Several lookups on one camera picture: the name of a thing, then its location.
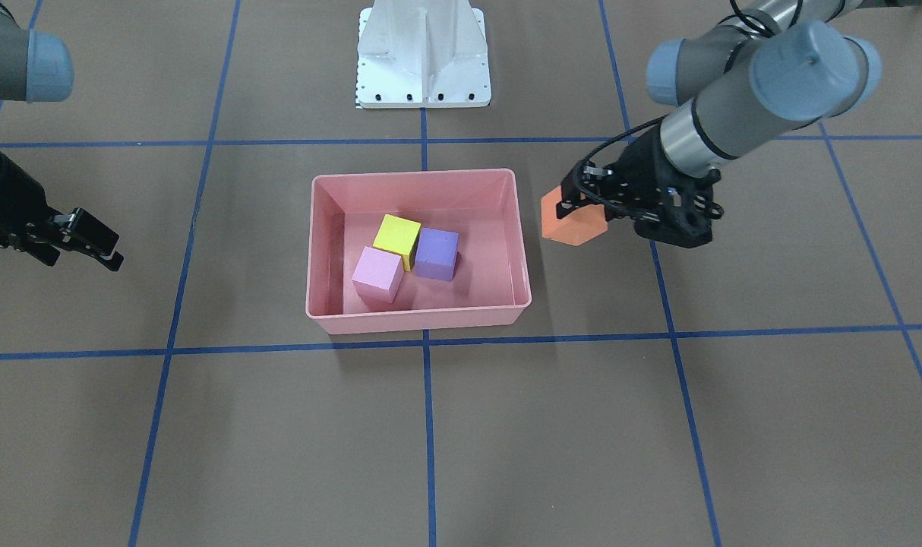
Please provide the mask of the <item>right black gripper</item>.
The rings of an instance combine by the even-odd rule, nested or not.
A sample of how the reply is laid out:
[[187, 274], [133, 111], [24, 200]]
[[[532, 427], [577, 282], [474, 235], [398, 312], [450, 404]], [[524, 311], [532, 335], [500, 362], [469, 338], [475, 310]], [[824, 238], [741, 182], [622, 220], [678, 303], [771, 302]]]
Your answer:
[[[55, 246], [49, 239], [53, 229]], [[117, 232], [86, 209], [61, 214], [50, 207], [41, 184], [0, 152], [0, 248], [27, 253], [52, 267], [61, 256], [58, 247], [85, 254], [107, 270], [118, 271], [124, 263], [116, 250], [118, 239]]]

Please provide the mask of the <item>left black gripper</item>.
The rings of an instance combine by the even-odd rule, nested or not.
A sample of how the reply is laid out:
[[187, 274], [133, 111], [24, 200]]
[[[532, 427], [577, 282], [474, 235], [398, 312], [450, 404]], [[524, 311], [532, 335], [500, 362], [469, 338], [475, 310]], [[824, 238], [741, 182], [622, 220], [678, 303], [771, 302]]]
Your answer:
[[[616, 162], [599, 167], [592, 158], [612, 144], [638, 134]], [[587, 153], [563, 177], [556, 218], [584, 207], [603, 207], [605, 220], [629, 218], [644, 239], [694, 248], [713, 240], [713, 222], [724, 216], [714, 200], [719, 169], [692, 177], [672, 166], [656, 125], [638, 125], [607, 139]]]

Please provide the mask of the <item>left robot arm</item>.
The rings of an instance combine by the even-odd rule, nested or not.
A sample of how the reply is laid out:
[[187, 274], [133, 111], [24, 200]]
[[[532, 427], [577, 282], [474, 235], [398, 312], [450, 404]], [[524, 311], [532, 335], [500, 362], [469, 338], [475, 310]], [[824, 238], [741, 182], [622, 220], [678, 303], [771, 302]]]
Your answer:
[[695, 39], [662, 43], [646, 63], [646, 92], [671, 111], [609, 139], [620, 156], [587, 153], [541, 201], [542, 236], [582, 245], [629, 219], [638, 236], [693, 248], [724, 215], [721, 168], [794, 129], [856, 109], [882, 62], [870, 43], [832, 21], [864, 1], [732, 2]]

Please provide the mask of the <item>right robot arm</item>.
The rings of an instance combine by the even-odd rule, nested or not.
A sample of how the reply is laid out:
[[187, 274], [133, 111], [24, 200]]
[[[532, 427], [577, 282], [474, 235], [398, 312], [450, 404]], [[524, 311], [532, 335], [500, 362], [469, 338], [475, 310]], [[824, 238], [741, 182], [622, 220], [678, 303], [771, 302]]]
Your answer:
[[[0, 2], [0, 100], [61, 103], [74, 86], [68, 46], [58, 36], [21, 27]], [[26, 170], [0, 151], [0, 248], [57, 264], [62, 252], [77, 252], [118, 271], [118, 233], [83, 208], [62, 213]]]

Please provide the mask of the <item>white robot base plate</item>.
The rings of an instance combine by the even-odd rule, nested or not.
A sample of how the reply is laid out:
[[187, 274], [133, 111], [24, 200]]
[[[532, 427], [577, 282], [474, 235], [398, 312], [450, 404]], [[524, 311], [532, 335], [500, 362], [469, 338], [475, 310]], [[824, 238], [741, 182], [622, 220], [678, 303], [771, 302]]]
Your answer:
[[469, 1], [375, 1], [360, 11], [358, 22], [357, 107], [491, 103], [485, 13]]

